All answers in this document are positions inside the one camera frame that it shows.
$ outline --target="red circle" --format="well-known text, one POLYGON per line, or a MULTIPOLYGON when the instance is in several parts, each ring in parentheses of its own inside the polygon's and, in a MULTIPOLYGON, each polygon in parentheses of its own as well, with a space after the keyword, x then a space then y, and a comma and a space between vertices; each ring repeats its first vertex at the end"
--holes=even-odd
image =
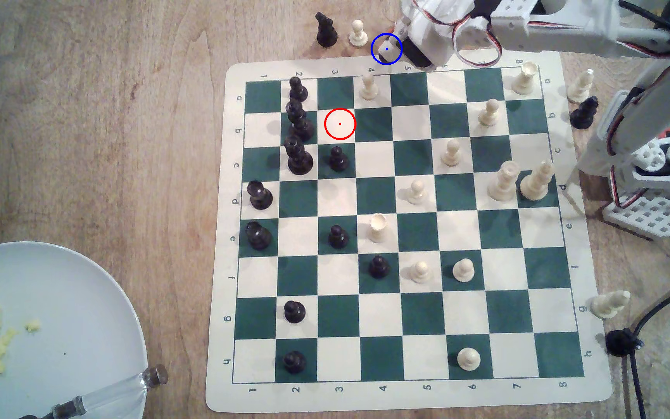
POLYGON ((342 141, 343 139, 347 139, 347 138, 349 138, 351 135, 353 135, 353 134, 356 132, 356 116, 355 116, 350 110, 348 110, 348 109, 345 109, 345 108, 343 108, 343 107, 336 107, 335 109, 330 110, 330 112, 328 112, 327 115, 325 115, 325 123, 324 123, 324 125, 325 125, 325 132, 328 133, 328 135, 330 136, 330 138, 332 138, 332 139, 339 139, 339 140, 342 141), (330 131, 328 130, 328 118, 330 118, 330 114, 332 114, 332 113, 335 112, 336 110, 345 110, 346 112, 350 113, 351 118, 353 118, 353 130, 351 131, 351 133, 349 133, 349 134, 348 134, 347 136, 345 136, 345 137, 335 137, 335 136, 334 136, 333 134, 331 134, 330 131))

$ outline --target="chess mat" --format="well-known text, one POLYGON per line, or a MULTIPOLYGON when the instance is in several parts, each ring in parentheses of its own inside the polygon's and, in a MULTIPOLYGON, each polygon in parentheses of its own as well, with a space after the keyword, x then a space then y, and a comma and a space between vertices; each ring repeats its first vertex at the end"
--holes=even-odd
MULTIPOLYGON (((466 52, 492 59, 493 52, 466 52)), ((372 57, 244 63, 226 76, 219 210, 209 326, 206 399, 219 412, 572 403, 604 400, 612 386, 602 322, 587 306, 596 295, 591 247, 577 186, 575 149, 559 54, 504 52, 493 68, 471 69, 455 57, 426 74, 372 57), (530 95, 511 89, 520 64, 539 75, 530 95), (375 75, 379 95, 360 98, 361 78, 375 75), (316 124, 305 143, 314 159, 306 175, 287 167, 282 143, 288 79, 298 75, 316 124), (479 124, 491 98, 496 125, 479 124), (353 128, 354 133, 344 137, 353 128), (462 160, 442 163, 449 139, 462 160), (328 165, 340 146, 350 166, 328 165), (520 180, 543 160, 555 164, 541 201, 508 202, 486 188, 501 163, 514 160, 520 180), (406 200, 420 179, 429 198, 406 200), (247 183, 260 180, 273 204, 257 210, 247 183), (367 238, 368 220, 385 214, 385 242, 367 238), (245 225, 273 234, 263 251, 249 246, 245 225), (328 244, 330 226, 349 233, 328 244), (376 280, 368 262, 392 266, 376 280), (452 266, 469 258, 474 278, 452 266), (418 284, 409 267, 430 266, 418 284), (283 316, 287 300, 306 308, 301 323, 283 316), (462 348, 481 357, 474 371, 456 362, 462 348), (282 357, 298 350, 300 374, 282 357)))

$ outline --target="wooden table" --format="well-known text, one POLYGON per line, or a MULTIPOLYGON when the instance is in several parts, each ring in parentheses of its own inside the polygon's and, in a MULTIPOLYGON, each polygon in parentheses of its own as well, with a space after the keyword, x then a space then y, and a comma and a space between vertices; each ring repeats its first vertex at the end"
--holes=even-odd
MULTIPOLYGON (((150 363, 171 372, 171 383, 149 395, 146 417, 231 416, 205 405, 226 70, 368 54, 347 43, 350 22, 384 32, 398 13, 386 3, 0 0, 0 242, 61 244, 119 281, 142 321, 150 363), (327 51, 314 40, 318 10, 341 34, 327 51)), ((568 83, 596 71, 600 109, 644 63, 563 61, 568 83)), ((579 149, 588 135, 575 131, 579 149)), ((670 292, 670 239, 649 242, 604 224, 605 180, 583 175, 582 184, 599 290, 633 295, 606 327, 631 326, 670 292)), ((650 417, 670 417, 670 306, 641 338, 650 417)), ((632 385, 622 385, 628 368, 618 358, 610 366, 614 394, 601 403, 286 417, 637 417, 632 385)))

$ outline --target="white pawn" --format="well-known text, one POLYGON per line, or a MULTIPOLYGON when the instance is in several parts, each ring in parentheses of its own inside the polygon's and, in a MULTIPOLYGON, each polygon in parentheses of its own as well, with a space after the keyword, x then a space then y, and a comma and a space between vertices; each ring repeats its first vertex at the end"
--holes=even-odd
POLYGON ((469 282, 474 277, 474 263, 469 259, 462 259, 454 264, 451 272, 457 281, 469 282))
POLYGON ((479 367, 479 353, 473 348, 464 348, 456 354, 456 363, 462 370, 474 371, 479 367))
POLYGON ((537 65, 531 61, 521 64, 521 72, 514 79, 511 86, 519 95, 529 95, 534 90, 534 77, 537 75, 537 65))
POLYGON ((628 291, 611 291, 597 295, 591 300, 591 312, 599 319, 611 319, 619 310, 624 309, 629 301, 628 291))
POLYGON ((500 165, 494 179, 488 183, 488 195, 495 201, 510 201, 516 196, 516 179, 520 172, 519 165, 508 160, 500 165))
POLYGON ((483 125, 495 125, 498 123, 498 100, 490 99, 485 104, 485 110, 479 113, 479 121, 483 125))
POLYGON ((368 35, 363 31, 363 22, 360 20, 353 21, 353 31, 349 36, 349 40, 353 46, 364 46, 368 42, 368 35))
POLYGON ((361 95, 364 100, 374 100, 374 98, 377 97, 379 94, 379 87, 374 84, 373 74, 365 74, 363 76, 363 87, 358 91, 358 94, 361 95))
POLYGON ((568 100, 574 104, 581 104, 591 96, 591 86, 593 86, 593 70, 588 69, 579 74, 572 86, 568 87, 568 100))
POLYGON ((553 164, 542 162, 529 176, 521 180, 521 195, 532 201, 539 201, 545 197, 549 192, 549 182, 553 179, 553 173, 553 164))

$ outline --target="blue circle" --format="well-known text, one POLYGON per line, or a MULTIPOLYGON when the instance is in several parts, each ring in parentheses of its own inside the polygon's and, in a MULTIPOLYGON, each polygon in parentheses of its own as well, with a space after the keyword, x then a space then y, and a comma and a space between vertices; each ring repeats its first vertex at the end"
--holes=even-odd
POLYGON ((388 33, 388 32, 380 33, 380 34, 377 35, 377 36, 374 38, 374 40, 372 40, 372 42, 371 42, 371 56, 376 60, 376 62, 378 62, 379 64, 381 64, 381 65, 383 65, 383 66, 390 66, 390 65, 394 64, 395 62, 398 62, 398 61, 400 60, 400 58, 402 58, 402 50, 403 50, 403 48, 402 48, 402 41, 400 41, 400 38, 397 38, 397 36, 396 36, 394 33, 388 33), (390 61, 390 62, 381 62, 381 61, 379 61, 379 59, 377 58, 376 54, 374 54, 374 43, 377 42, 377 40, 378 40, 379 38, 381 38, 382 36, 385 36, 385 35, 386 35, 386 36, 394 36, 395 39, 397 40, 397 43, 400 44, 400 56, 397 57, 397 59, 394 60, 394 61, 390 61))

